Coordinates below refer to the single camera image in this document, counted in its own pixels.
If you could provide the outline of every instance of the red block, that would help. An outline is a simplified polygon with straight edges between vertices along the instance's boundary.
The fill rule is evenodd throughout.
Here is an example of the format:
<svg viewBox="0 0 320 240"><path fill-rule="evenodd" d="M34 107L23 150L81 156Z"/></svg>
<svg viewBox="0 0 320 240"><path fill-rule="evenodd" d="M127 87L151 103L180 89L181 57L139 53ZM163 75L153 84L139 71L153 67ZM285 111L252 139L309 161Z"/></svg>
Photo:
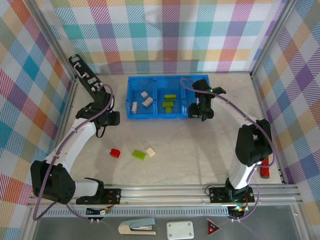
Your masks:
<svg viewBox="0 0 320 240"><path fill-rule="evenodd" d="M262 163L261 166L263 165L268 165L269 164L269 157L267 157ZM263 179L268 179L270 178L270 171L269 167L260 167L260 177Z"/></svg>
<svg viewBox="0 0 320 240"><path fill-rule="evenodd" d="M118 149L112 148L112 149L111 149L111 152L110 152L110 155L111 155L112 157L119 158L120 153L121 153L121 152L120 152Z"/></svg>

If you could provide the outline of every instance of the green block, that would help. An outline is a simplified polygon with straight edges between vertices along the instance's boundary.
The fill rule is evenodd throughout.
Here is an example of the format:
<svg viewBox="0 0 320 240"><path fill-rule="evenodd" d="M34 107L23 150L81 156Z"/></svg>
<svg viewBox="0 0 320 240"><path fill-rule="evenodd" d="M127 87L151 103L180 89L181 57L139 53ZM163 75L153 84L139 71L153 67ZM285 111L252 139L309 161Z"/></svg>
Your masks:
<svg viewBox="0 0 320 240"><path fill-rule="evenodd" d="M138 150L134 150L134 152L132 153L132 156L137 158L137 159L140 159L142 161L145 160L145 157L146 157L146 154L142 151L138 151Z"/></svg>
<svg viewBox="0 0 320 240"><path fill-rule="evenodd" d="M175 94L164 95L164 100L165 101L175 101L176 100L176 95Z"/></svg>
<svg viewBox="0 0 320 240"><path fill-rule="evenodd" d="M167 108L167 107L173 107L174 106L174 102L173 101L167 101L167 102L163 102L162 103L162 107L163 108Z"/></svg>
<svg viewBox="0 0 320 240"><path fill-rule="evenodd" d="M172 108L169 107L169 106L167 106L167 107L165 108L165 113L166 113L166 114L172 114Z"/></svg>

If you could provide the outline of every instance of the blue bin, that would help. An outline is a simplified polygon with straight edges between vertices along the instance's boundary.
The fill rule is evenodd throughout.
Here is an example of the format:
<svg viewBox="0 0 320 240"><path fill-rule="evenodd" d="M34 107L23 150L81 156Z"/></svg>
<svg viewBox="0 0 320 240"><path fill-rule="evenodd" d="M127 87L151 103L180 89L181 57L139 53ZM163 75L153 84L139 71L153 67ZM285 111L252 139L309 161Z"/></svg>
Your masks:
<svg viewBox="0 0 320 240"><path fill-rule="evenodd" d="M173 76L130 76L126 92L126 114L128 119L184 119L188 118L188 107L196 103L195 92L185 89L180 84L180 79L188 78L192 81L205 79L210 86L208 75L173 75ZM192 88L190 81L184 84ZM153 98L153 103L145 107L142 103L146 100L141 96L147 92ZM162 107L165 95L175 94L176 100L172 113L166 113ZM136 114L131 113L133 102L137 102Z"/></svg>

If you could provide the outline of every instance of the checkered fabric backdrop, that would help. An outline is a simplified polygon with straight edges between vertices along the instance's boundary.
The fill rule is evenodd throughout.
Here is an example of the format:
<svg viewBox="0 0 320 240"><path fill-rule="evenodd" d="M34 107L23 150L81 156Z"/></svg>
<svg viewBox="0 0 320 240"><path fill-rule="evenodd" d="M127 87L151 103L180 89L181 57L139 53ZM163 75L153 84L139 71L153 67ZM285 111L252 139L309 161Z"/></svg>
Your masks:
<svg viewBox="0 0 320 240"><path fill-rule="evenodd" d="M256 84L289 183L320 239L320 0L300 0Z"/></svg>
<svg viewBox="0 0 320 240"><path fill-rule="evenodd" d="M95 73L142 74L248 71L286 1L37 2L67 55Z"/></svg>
<svg viewBox="0 0 320 240"><path fill-rule="evenodd" d="M71 81L22 0L0 6L0 240L15 240L30 165L55 146Z"/></svg>

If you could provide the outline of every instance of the warning triangle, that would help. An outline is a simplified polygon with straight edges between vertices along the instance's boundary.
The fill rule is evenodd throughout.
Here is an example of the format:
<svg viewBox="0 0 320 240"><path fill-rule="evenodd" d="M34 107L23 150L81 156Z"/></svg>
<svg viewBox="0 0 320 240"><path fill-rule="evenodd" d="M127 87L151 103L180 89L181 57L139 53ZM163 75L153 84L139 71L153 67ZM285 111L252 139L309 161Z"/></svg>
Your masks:
<svg viewBox="0 0 320 240"><path fill-rule="evenodd" d="M211 220L209 220L208 218L206 219L208 221L208 236L210 236L211 234L215 233L216 231L218 231L220 229L220 227L218 227L217 225L215 225Z"/></svg>

